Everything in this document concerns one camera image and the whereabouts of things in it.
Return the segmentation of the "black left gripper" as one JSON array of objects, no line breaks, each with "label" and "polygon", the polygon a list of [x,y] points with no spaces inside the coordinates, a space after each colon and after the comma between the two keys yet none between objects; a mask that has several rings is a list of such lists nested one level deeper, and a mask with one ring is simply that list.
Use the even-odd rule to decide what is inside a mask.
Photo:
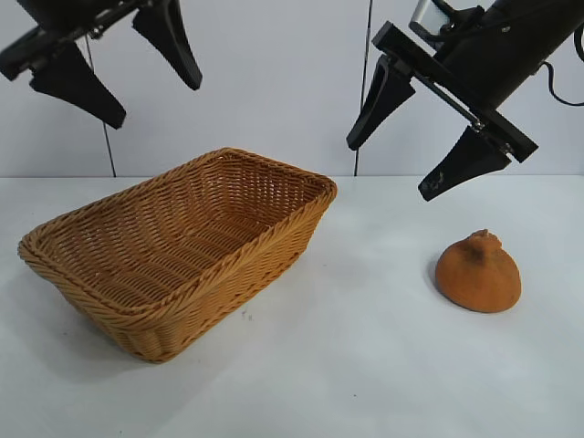
[{"label": "black left gripper", "polygon": [[46,63],[33,72],[29,85],[34,91],[85,110],[113,129],[123,125],[126,110],[95,75],[77,44],[70,42],[86,35],[100,37],[137,9],[132,27],[189,89],[201,87],[203,74],[185,32],[179,0],[29,0],[18,4],[36,27],[1,51],[1,73],[13,81],[23,71]]}]

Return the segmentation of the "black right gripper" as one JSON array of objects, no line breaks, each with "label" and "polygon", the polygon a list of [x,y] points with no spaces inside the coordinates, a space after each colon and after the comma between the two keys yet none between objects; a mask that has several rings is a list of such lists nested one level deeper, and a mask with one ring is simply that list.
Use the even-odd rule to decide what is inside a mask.
[{"label": "black right gripper", "polygon": [[471,127],[420,182],[425,201],[510,164],[525,161],[537,145],[498,108],[571,35],[583,32],[580,1],[495,1],[488,8],[454,9],[428,1],[438,22],[415,17],[410,28],[435,50],[429,54],[391,21],[372,39],[382,53],[367,97],[346,141],[358,150],[414,95],[414,78],[466,117]]}]

